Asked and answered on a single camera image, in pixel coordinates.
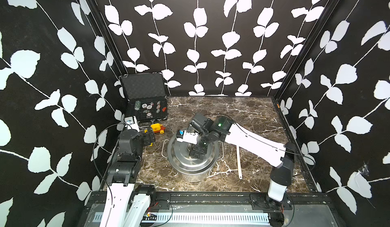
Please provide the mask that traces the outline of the white plastic ladle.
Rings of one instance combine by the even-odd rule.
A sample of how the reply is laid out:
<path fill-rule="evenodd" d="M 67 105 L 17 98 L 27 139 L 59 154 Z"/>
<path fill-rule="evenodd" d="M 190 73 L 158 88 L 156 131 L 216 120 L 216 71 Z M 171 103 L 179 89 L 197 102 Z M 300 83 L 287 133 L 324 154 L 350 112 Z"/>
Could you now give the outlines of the white plastic ladle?
<path fill-rule="evenodd" d="M 237 155 L 238 176 L 239 176 L 239 179 L 242 180 L 243 179 L 243 175 L 242 175 L 241 158 L 240 158 L 240 147 L 239 146 L 236 146 L 236 155 Z"/>

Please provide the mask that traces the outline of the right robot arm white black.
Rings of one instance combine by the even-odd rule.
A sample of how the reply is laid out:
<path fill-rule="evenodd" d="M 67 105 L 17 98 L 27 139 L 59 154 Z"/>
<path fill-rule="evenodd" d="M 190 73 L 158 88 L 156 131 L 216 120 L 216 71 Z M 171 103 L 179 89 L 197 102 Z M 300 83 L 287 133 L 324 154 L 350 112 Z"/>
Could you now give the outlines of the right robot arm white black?
<path fill-rule="evenodd" d="M 268 140 L 239 125 L 230 116 L 216 114 L 216 119 L 197 113 L 187 129 L 179 130 L 176 138 L 190 143 L 190 156 L 202 159 L 208 146 L 224 142 L 243 148 L 268 162 L 272 167 L 268 200 L 281 202 L 292 183 L 295 167 L 296 147 L 293 143 L 282 144 Z"/>

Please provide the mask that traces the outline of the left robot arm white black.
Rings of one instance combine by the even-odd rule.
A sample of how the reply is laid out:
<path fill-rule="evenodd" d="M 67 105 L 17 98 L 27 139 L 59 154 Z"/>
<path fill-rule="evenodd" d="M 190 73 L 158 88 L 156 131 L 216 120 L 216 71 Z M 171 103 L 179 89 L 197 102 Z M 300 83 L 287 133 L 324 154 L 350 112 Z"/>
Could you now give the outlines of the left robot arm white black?
<path fill-rule="evenodd" d="M 129 129 L 119 135 L 118 147 L 104 180 L 107 195 L 101 227 L 138 227 L 147 209 L 154 204 L 153 185 L 142 184 L 135 188 L 143 149 L 154 142 L 152 129 Z"/>

